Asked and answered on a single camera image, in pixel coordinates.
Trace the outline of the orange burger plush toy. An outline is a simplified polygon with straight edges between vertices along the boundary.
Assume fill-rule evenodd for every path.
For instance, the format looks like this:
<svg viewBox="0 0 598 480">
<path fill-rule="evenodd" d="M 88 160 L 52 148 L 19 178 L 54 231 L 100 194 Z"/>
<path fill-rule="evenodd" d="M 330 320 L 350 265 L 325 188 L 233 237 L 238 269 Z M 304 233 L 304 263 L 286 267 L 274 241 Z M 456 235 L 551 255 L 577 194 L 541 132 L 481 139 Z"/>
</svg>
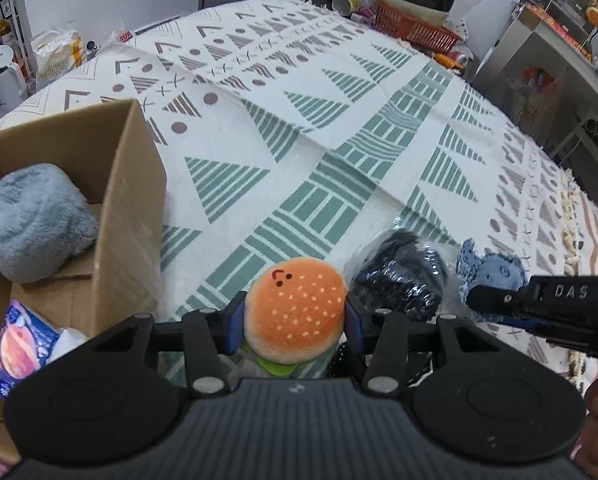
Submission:
<svg viewBox="0 0 598 480">
<path fill-rule="evenodd" d="M 345 325 L 348 287 L 329 263 L 298 257 L 271 266 L 245 298 L 244 336 L 257 363 L 288 377 L 336 347 Z"/>
</svg>

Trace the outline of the black glittery bundle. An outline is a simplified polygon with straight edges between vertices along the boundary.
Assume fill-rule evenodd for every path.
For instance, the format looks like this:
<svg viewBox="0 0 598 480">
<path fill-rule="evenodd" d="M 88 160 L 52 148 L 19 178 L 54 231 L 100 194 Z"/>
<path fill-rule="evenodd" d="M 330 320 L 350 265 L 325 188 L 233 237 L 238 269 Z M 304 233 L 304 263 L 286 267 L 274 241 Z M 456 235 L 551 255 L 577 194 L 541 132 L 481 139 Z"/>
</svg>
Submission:
<svg viewBox="0 0 598 480">
<path fill-rule="evenodd" d="M 430 322 L 442 304 L 449 274 L 436 247 L 404 230 L 381 235 L 350 268 L 349 291 L 369 311 Z"/>
</svg>

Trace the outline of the blue knitted plush toy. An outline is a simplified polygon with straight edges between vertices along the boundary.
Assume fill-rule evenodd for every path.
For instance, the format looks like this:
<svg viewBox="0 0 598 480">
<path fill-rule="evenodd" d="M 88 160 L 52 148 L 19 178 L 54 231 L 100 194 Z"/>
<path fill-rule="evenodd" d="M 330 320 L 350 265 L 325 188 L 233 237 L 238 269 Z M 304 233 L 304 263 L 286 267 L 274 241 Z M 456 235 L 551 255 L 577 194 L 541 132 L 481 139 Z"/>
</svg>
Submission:
<svg viewBox="0 0 598 480">
<path fill-rule="evenodd" d="M 486 252 L 477 253 L 472 238 L 465 240 L 456 260 L 455 273 L 462 280 L 459 285 L 459 298 L 465 304 L 468 315 L 479 323 L 506 324 L 508 318 L 492 313 L 479 313 L 468 306 L 468 294 L 476 286 L 490 286 L 505 290 L 519 290 L 529 283 L 528 275 L 521 259 L 514 254 Z"/>
</svg>

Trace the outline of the clear plastic wrap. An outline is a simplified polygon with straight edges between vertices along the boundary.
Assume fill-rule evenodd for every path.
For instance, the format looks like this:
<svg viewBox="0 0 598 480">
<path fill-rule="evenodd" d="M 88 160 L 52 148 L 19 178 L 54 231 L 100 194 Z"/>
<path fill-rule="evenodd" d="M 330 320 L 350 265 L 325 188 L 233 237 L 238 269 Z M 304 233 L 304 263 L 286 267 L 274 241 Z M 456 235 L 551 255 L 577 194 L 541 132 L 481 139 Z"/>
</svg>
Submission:
<svg viewBox="0 0 598 480">
<path fill-rule="evenodd" d="M 57 341 L 52 348 L 52 351 L 46 360 L 46 363 L 50 364 L 72 350 L 77 349 L 81 344 L 85 344 L 89 340 L 89 337 L 84 335 L 80 330 L 75 328 L 63 328 L 60 331 Z"/>
</svg>

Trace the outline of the purple planet print packet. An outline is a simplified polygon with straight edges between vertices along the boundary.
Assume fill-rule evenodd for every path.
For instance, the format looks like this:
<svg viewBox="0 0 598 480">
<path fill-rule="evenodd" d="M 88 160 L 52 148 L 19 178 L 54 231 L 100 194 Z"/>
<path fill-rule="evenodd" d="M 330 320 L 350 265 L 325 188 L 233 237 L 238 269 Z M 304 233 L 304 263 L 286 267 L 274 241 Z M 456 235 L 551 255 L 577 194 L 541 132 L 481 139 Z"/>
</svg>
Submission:
<svg viewBox="0 0 598 480">
<path fill-rule="evenodd" d="M 44 367 L 60 331 L 12 299 L 0 328 L 0 398 Z"/>
</svg>

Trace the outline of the grey pink plush toy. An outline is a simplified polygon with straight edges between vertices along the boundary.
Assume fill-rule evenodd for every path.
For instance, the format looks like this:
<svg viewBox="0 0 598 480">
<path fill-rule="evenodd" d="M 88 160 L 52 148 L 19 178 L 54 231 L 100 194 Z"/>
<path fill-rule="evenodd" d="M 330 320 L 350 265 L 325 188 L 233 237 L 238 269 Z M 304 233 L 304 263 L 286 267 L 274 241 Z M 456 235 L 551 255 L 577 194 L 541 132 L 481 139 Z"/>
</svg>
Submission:
<svg viewBox="0 0 598 480">
<path fill-rule="evenodd" d="M 0 180 L 0 273 L 45 280 L 98 238 L 98 217 L 66 172 L 37 164 Z"/>
</svg>

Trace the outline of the patterned white blanket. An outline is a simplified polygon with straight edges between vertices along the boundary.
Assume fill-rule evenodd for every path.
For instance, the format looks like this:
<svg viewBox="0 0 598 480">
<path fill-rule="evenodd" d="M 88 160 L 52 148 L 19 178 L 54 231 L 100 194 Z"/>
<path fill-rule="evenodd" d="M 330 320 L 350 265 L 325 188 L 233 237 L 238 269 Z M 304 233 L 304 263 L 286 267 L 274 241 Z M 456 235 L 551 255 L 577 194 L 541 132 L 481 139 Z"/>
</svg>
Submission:
<svg viewBox="0 0 598 480">
<path fill-rule="evenodd" d="M 531 274 L 598 274 L 598 207 L 462 78 L 301 0 L 194 13 L 38 91 L 0 122 L 0 177 L 60 146 L 121 191 L 133 307 L 218 308 L 273 263 L 345 266 L 402 223 Z"/>
</svg>

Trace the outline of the brown cardboard box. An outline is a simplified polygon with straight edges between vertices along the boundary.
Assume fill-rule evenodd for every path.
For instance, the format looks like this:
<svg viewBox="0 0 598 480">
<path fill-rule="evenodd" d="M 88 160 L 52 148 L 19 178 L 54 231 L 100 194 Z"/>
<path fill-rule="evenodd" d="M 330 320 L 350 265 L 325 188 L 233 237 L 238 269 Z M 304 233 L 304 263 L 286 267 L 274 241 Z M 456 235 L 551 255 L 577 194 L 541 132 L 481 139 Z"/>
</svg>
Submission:
<svg viewBox="0 0 598 480">
<path fill-rule="evenodd" d="M 156 308 L 166 184 L 134 100 L 0 130 L 0 462 L 106 464 L 169 427 L 127 325 Z"/>
</svg>

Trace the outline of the white desk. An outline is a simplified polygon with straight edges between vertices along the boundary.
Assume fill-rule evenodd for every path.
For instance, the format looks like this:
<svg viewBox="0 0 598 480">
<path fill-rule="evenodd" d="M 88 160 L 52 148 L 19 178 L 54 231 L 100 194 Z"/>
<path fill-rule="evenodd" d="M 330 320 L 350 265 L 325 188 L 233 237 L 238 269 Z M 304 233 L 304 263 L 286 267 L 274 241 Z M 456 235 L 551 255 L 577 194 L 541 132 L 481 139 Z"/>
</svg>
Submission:
<svg viewBox="0 0 598 480">
<path fill-rule="evenodd" d="M 569 89 L 564 88 L 564 94 L 582 96 L 584 103 L 598 112 L 598 70 L 527 9 L 485 55 L 472 85 L 484 96 L 493 93 L 495 81 L 505 75 L 514 61 L 546 68 L 554 75 L 564 70 L 566 81 L 572 82 Z"/>
</svg>

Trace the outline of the red plastic basket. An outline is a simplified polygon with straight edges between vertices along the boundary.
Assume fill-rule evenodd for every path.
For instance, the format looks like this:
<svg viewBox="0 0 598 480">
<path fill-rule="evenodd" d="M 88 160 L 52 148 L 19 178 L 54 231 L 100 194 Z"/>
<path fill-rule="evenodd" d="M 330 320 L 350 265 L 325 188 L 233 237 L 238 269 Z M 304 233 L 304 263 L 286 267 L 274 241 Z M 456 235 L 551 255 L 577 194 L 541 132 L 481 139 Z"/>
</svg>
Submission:
<svg viewBox="0 0 598 480">
<path fill-rule="evenodd" d="M 382 1 L 377 4 L 374 28 L 415 47 L 442 54 L 448 54 L 460 40 L 451 30 L 421 21 Z"/>
</svg>

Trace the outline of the white electric kettle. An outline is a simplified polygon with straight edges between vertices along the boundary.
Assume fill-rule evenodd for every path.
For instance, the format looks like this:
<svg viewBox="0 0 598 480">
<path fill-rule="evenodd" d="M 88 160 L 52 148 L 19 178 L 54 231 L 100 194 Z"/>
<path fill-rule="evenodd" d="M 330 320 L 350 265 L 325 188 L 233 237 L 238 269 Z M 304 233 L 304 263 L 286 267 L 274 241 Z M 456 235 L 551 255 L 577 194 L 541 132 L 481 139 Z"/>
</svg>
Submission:
<svg viewBox="0 0 598 480">
<path fill-rule="evenodd" d="M 10 112 L 28 99 L 27 84 L 14 51 L 6 44 L 0 45 L 0 101 Z"/>
</svg>

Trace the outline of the yellow white snack bag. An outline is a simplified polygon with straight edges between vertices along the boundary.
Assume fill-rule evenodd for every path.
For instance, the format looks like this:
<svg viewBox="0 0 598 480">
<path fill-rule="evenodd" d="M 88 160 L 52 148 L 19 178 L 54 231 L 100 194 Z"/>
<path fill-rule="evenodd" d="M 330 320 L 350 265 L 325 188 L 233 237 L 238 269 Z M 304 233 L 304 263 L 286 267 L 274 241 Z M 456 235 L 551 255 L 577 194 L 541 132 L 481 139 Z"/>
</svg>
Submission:
<svg viewBox="0 0 598 480">
<path fill-rule="evenodd" d="M 86 62 L 86 48 L 80 34 L 72 27 L 42 32 L 31 40 L 36 62 L 36 89 L 52 84 Z"/>
</svg>

